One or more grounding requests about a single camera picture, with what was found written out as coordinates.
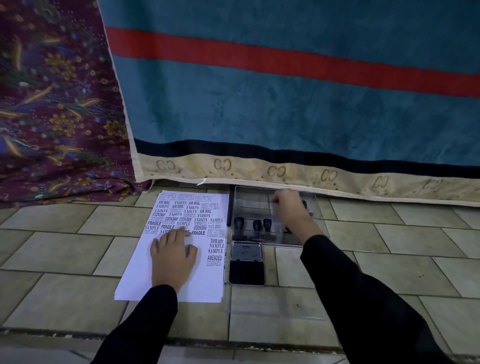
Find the maroon patterned fabric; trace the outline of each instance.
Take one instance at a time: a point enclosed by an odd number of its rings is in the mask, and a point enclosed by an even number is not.
[[[0,1],[0,201],[121,201],[135,183],[92,0]]]

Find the black long-sleeve shirt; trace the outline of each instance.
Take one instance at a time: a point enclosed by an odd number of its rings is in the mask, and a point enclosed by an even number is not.
[[[379,280],[360,272],[327,237],[312,236],[300,259],[350,364],[453,363],[435,343],[423,317]],[[92,364],[157,363],[176,314],[173,288],[151,288],[107,336]]]

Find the stack of paper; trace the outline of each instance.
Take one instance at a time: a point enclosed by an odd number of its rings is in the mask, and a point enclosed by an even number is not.
[[[178,294],[179,302],[215,302],[223,297],[227,242],[227,194],[163,191],[158,195],[145,229],[120,283],[115,300],[139,301],[152,287],[150,244],[170,229],[192,232],[185,244],[198,248],[192,275]]]

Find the person's left hand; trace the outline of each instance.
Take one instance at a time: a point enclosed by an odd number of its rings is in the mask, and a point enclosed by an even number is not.
[[[185,236],[190,235],[189,231],[181,227],[162,235],[160,241],[153,239],[150,246],[152,287],[168,284],[177,294],[180,292],[197,259],[196,246],[190,244],[185,249]]]

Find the purple floral cloth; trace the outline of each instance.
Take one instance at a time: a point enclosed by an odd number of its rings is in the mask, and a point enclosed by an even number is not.
[[[121,201],[135,183],[92,0],[0,1],[0,201]]]

